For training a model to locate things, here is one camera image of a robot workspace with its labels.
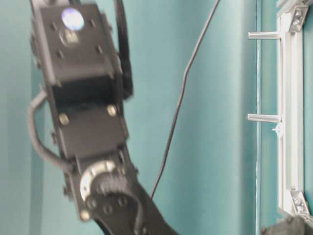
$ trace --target screw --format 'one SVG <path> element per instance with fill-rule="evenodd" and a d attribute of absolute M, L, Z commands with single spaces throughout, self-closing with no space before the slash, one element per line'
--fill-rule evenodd
<path fill-rule="evenodd" d="M 121 172 L 122 172 L 123 175 L 126 175 L 126 170 L 125 170 L 125 168 L 122 168 L 122 169 L 121 169 Z"/>
<path fill-rule="evenodd" d="M 298 24 L 300 24 L 299 20 L 294 20 L 294 22 L 292 23 L 293 26 L 297 26 Z"/>
<path fill-rule="evenodd" d="M 151 235 L 151 233 L 147 230 L 147 228 L 143 228 L 142 235 Z"/>
<path fill-rule="evenodd" d="M 103 207 L 103 211 L 105 214 L 110 215 L 113 213 L 113 207 L 110 204 L 107 204 Z"/>
<path fill-rule="evenodd" d="M 262 233 L 262 234 L 265 234 L 266 231 L 267 231 L 266 228 L 262 228 L 261 233 Z"/>
<path fill-rule="evenodd" d="M 296 16 L 296 17 L 302 16 L 302 12 L 301 12 L 300 10 L 296 10 L 295 16 Z"/>
<path fill-rule="evenodd" d="M 67 117 L 67 115 L 66 114 L 60 114 L 59 115 L 59 120 L 60 120 L 60 123 L 63 125 L 63 126 L 67 126 L 67 125 L 69 125 L 69 119 L 68 119 L 68 117 Z"/>
<path fill-rule="evenodd" d="M 109 78 L 112 79 L 112 80 L 114 79 L 114 74 L 113 74 L 113 72 L 109 72 Z"/>
<path fill-rule="evenodd" d="M 119 198 L 118 199 L 118 204 L 120 207 L 124 207 L 128 204 L 128 201 L 127 201 L 127 198 L 126 197 L 123 197 L 123 198 Z"/>
<path fill-rule="evenodd" d="M 82 218 L 82 220 L 87 221 L 90 220 L 90 214 L 88 211 L 83 210 L 80 212 L 80 217 Z"/>
<path fill-rule="evenodd" d="M 108 105 L 107 110 L 108 110 L 108 113 L 111 117 L 116 116 L 117 110 L 116 110 L 116 107 L 114 105 Z"/>
<path fill-rule="evenodd" d="M 87 201 L 87 206 L 90 210 L 94 210 L 97 208 L 97 201 L 93 198 L 90 198 L 88 201 Z"/>
<path fill-rule="evenodd" d="M 297 205 L 297 206 L 300 206 L 301 205 L 301 200 L 299 198 L 295 198 L 294 199 L 294 203 Z"/>
<path fill-rule="evenodd" d="M 301 212 L 304 211 L 304 208 L 303 208 L 302 206 L 299 206 L 299 207 L 297 207 L 297 211 L 298 211 L 299 213 L 301 213 Z"/>

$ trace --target black object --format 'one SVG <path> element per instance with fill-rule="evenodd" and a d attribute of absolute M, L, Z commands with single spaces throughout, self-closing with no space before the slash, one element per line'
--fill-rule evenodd
<path fill-rule="evenodd" d="M 313 235 L 313 228 L 300 216 L 289 217 L 283 222 L 261 230 L 262 235 Z"/>
<path fill-rule="evenodd" d="M 123 100 L 133 94 L 127 26 L 115 0 L 119 48 L 96 4 L 32 0 L 31 44 L 45 88 L 28 111 L 34 148 L 65 174 L 65 195 L 107 235 L 176 235 L 137 180 Z M 60 157 L 40 141 L 35 112 L 48 100 Z"/>

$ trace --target black wire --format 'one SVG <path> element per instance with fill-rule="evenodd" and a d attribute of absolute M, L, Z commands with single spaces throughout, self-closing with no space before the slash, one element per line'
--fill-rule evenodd
<path fill-rule="evenodd" d="M 157 186 L 158 186 L 158 184 L 160 182 L 160 179 L 162 177 L 163 171 L 165 169 L 166 160 L 167 160 L 167 157 L 168 157 L 168 152 L 170 150 L 170 146 L 171 146 L 171 142 L 172 142 L 172 138 L 173 138 L 173 133 L 174 133 L 175 126 L 176 126 L 176 123 L 177 123 L 178 114 L 179 114 L 179 111 L 180 111 L 182 99 L 183 99 L 184 94 L 185 94 L 186 82 L 187 82 L 187 77 L 188 77 L 190 68 L 191 68 L 191 66 L 192 66 L 192 64 L 193 64 L 193 62 L 194 62 L 194 60 L 196 58 L 196 55 L 197 55 L 198 50 L 200 48 L 201 42 L 203 41 L 205 33 L 207 32 L 207 29 L 208 29 L 208 27 L 209 27 L 209 25 L 211 23 L 212 17 L 214 15 L 214 13 L 215 13 L 219 3 L 220 3 L 220 0 L 217 0 L 216 3 L 214 4 L 213 9 L 212 9 L 212 11 L 209 14 L 209 17 L 208 17 L 208 19 L 207 19 L 207 21 L 206 21 L 206 23 L 204 25 L 203 31 L 200 34 L 199 38 L 198 38 L 196 47 L 194 48 L 192 56 L 191 56 L 191 58 L 190 58 L 190 60 L 188 62 L 188 65 L 187 65 L 186 69 L 185 69 L 185 73 L 184 73 L 184 76 L 183 76 L 183 79 L 182 79 L 182 89 L 181 89 L 181 93 L 180 93 L 180 96 L 179 96 L 177 108 L 176 108 L 176 111 L 175 111 L 175 114 L 174 114 L 174 120 L 173 120 L 173 123 L 172 123 L 172 128 L 171 128 L 170 135 L 169 135 L 169 138 L 168 138 L 168 141 L 167 141 L 167 144 L 166 144 L 166 148 L 165 148 L 165 153 L 164 153 L 164 157 L 163 157 L 163 160 L 162 160 L 162 164 L 161 164 L 160 170 L 159 170 L 157 178 L 156 178 L 156 182 L 154 184 L 154 187 L 153 187 L 153 190 L 152 190 L 152 193 L 151 193 L 151 198 L 153 198 L 153 196 L 154 196 L 154 194 L 156 192 Z"/>

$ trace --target led light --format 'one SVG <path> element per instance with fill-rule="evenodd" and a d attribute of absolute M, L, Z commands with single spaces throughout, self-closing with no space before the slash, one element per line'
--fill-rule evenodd
<path fill-rule="evenodd" d="M 81 30 L 85 25 L 85 21 L 82 14 L 74 8 L 65 9 L 62 12 L 62 20 L 65 26 L 69 30 L 73 31 Z"/>

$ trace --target metal frame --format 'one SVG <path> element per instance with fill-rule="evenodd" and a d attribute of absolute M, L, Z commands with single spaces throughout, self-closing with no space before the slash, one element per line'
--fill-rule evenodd
<path fill-rule="evenodd" d="M 277 32 L 248 34 L 249 39 L 278 40 L 278 115 L 248 114 L 247 120 L 277 123 L 278 209 L 282 215 L 300 215 L 308 221 L 311 217 L 303 196 L 302 26 L 311 4 L 313 0 L 279 0 Z"/>

